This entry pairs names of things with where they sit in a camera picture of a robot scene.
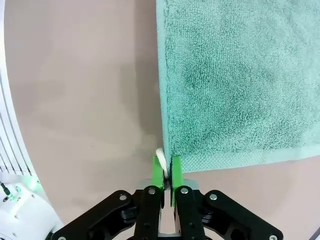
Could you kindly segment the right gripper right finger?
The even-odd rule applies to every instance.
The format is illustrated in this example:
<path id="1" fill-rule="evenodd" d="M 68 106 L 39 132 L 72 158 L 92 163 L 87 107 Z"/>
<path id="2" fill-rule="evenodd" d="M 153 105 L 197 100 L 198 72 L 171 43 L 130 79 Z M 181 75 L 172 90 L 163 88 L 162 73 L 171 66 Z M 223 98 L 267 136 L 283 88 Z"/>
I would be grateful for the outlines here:
<path id="1" fill-rule="evenodd" d="M 171 162 L 172 204 L 183 240 L 207 240 L 205 229 L 223 240 L 282 240 L 283 233 L 219 190 L 206 194 L 186 185 L 182 160 Z"/>

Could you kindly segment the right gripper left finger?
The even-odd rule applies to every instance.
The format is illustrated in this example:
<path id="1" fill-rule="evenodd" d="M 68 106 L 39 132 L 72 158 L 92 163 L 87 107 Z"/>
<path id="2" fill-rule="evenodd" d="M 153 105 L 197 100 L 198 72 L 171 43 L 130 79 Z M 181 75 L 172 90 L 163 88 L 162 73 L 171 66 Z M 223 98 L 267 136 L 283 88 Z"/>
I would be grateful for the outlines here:
<path id="1" fill-rule="evenodd" d="M 53 240 L 112 240 L 135 227 L 132 239 L 158 238 L 164 200 L 163 168 L 156 156 L 152 176 L 144 189 L 133 194 L 117 190 L 91 209 L 56 231 Z"/>

